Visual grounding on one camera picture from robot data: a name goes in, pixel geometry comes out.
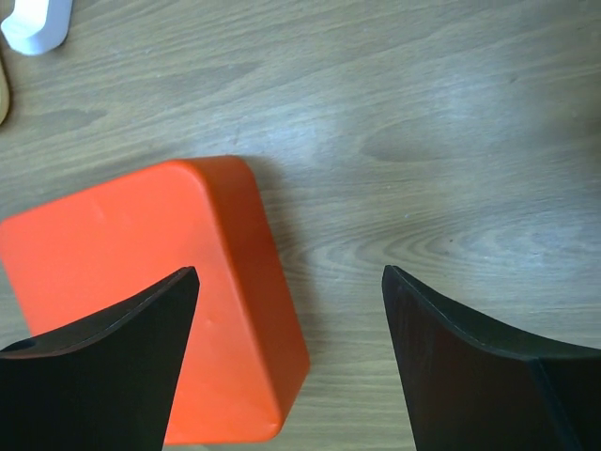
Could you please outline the orange box lid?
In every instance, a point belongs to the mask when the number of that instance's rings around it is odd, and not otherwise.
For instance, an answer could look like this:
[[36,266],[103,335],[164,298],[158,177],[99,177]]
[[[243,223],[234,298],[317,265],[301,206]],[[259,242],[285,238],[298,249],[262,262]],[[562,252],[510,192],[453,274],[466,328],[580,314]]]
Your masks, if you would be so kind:
[[275,437],[309,353],[250,166],[173,160],[13,215],[1,260],[33,334],[192,266],[199,299],[165,440]]

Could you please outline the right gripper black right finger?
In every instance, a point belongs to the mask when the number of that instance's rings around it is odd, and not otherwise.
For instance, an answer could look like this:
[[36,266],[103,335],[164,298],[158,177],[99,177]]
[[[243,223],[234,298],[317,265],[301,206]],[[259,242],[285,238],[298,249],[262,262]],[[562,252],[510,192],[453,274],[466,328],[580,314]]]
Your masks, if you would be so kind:
[[381,287],[418,449],[599,448],[599,350],[493,319],[393,265]]

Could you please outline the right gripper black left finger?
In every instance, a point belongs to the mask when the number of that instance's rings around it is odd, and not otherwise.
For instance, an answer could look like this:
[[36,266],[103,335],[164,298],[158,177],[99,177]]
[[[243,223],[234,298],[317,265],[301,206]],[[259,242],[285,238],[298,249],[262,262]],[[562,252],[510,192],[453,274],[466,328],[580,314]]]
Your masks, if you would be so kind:
[[199,292],[194,268],[1,351],[4,450],[160,450]]

